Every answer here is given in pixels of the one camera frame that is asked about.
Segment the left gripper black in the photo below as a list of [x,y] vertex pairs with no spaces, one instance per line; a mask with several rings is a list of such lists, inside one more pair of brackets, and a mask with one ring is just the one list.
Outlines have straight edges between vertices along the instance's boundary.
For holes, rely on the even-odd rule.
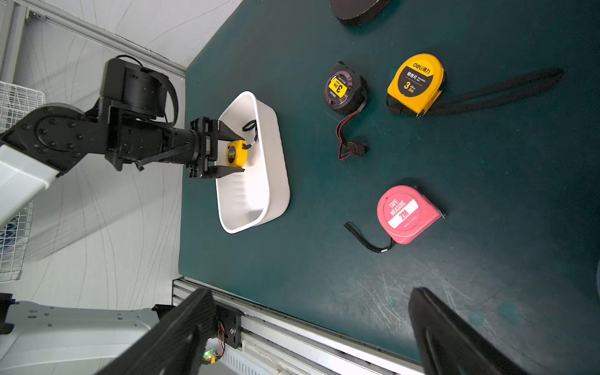
[[245,140],[223,121],[207,117],[193,120],[189,129],[163,128],[140,120],[116,127],[105,157],[121,171],[134,164],[142,171],[150,163],[181,164],[191,178],[217,179],[245,171],[241,167],[216,166],[218,141]]

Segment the black round tape measure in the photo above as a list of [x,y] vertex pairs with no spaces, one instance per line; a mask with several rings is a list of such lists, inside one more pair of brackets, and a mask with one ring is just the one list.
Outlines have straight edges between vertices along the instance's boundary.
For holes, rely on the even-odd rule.
[[345,160],[350,156],[363,157],[367,153],[367,144],[348,140],[343,134],[343,129],[367,106],[367,81],[339,60],[329,72],[323,97],[328,109],[344,116],[335,128],[339,142],[338,159]]

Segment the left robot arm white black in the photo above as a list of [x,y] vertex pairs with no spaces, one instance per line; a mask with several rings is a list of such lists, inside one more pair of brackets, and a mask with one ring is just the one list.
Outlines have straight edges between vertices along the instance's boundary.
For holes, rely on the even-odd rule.
[[[196,179],[234,173],[218,164],[217,153],[220,142],[236,141],[237,134],[207,117],[178,129],[167,103],[178,97],[166,75],[117,56],[106,63],[89,111],[59,103],[29,112],[1,135],[1,221],[89,154],[104,156],[116,170],[171,163]],[[1,296],[2,370],[105,357],[105,374],[196,374],[206,343],[222,335],[206,288],[179,306],[140,310],[54,308]]]

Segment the large yellow tape measure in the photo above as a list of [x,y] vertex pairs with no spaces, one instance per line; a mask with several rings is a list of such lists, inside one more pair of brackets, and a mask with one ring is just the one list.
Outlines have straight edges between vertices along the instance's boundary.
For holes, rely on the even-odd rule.
[[433,117],[471,113],[515,103],[545,93],[562,80],[564,70],[549,68],[490,86],[441,99],[447,74],[438,58],[418,54],[407,59],[387,88],[386,105],[390,112],[414,117]]

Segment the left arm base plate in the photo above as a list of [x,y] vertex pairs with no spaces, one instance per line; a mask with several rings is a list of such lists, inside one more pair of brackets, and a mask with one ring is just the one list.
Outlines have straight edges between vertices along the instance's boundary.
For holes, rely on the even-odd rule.
[[237,349],[242,346],[242,316],[237,308],[217,303],[217,338],[222,345]]

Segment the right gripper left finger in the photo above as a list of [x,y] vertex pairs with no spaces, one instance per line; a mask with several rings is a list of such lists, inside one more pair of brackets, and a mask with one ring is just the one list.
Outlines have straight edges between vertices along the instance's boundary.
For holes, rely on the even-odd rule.
[[100,374],[197,374],[216,335],[216,303],[199,288]]

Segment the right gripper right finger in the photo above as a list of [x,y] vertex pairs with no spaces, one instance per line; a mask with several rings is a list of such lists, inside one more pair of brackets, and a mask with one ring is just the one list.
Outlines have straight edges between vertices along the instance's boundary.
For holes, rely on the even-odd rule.
[[409,317],[426,374],[525,374],[437,295],[412,290]]

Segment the small yellow tape measure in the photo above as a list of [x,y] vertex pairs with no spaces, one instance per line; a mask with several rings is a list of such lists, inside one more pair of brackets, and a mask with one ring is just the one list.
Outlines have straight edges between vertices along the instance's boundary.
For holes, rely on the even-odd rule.
[[251,142],[238,140],[227,144],[227,165],[229,167],[243,168],[248,162],[249,150],[259,141],[257,121],[249,121],[242,127],[243,132],[254,131]]

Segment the white plastic storage box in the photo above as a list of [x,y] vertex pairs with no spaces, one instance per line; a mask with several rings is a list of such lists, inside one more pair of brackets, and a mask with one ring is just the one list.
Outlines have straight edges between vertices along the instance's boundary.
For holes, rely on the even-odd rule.
[[248,150],[245,170],[216,181],[221,226],[236,234],[283,215],[290,202],[290,186],[278,117],[270,106],[250,91],[242,92],[219,120],[246,142],[258,138]]

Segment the pink tape measure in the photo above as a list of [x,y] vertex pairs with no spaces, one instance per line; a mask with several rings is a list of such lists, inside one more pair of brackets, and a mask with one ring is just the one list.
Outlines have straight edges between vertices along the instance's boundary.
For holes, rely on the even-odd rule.
[[398,185],[387,190],[377,203],[377,218],[390,237],[390,244],[376,246],[350,222],[344,224],[355,239],[366,249],[381,254],[396,244],[408,245],[444,214],[415,187]]

